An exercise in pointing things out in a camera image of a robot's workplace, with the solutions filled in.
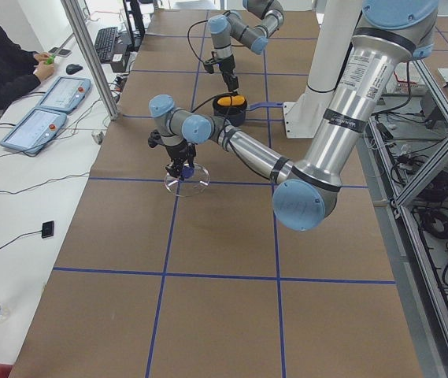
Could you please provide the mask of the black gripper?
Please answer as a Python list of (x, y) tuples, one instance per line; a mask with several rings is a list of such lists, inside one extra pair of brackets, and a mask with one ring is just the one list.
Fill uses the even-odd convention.
[(227, 85), (228, 92), (236, 93), (239, 89), (239, 79), (235, 75), (235, 59), (233, 55), (222, 58), (218, 62), (220, 72), (223, 74), (223, 79)]
[(196, 148), (193, 143), (181, 142), (176, 146), (165, 146), (171, 162), (165, 166), (167, 173), (179, 180), (189, 179), (194, 175), (194, 163), (185, 162), (193, 160)]

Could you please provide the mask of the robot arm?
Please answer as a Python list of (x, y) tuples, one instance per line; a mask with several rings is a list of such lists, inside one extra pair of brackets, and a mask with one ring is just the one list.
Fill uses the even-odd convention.
[(353, 52), (300, 161), (291, 161), (231, 124), (225, 114), (203, 116), (160, 94), (150, 100), (156, 128), (150, 146), (165, 147), (168, 174), (183, 178), (195, 147), (211, 140), (276, 185), (272, 205), (286, 227), (306, 231), (329, 216), (341, 189), (341, 171), (396, 66), (427, 57), (433, 47), (436, 1), (366, 1), (351, 36)]
[(265, 50), (268, 39), (278, 31), (284, 21), (283, 7), (279, 1), (243, 1), (243, 7), (261, 20), (257, 26), (246, 24), (235, 10), (208, 19), (209, 32), (213, 42), (212, 57), (203, 61), (209, 74), (214, 73), (214, 65), (218, 67), (227, 85), (228, 92), (237, 94), (239, 80), (235, 74), (235, 59), (231, 48), (231, 40), (260, 55)]

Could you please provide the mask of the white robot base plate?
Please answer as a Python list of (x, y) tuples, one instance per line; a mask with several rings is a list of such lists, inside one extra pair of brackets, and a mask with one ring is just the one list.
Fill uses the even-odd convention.
[(324, 107), (315, 103), (285, 102), (283, 120), (289, 139), (312, 139), (320, 125)]

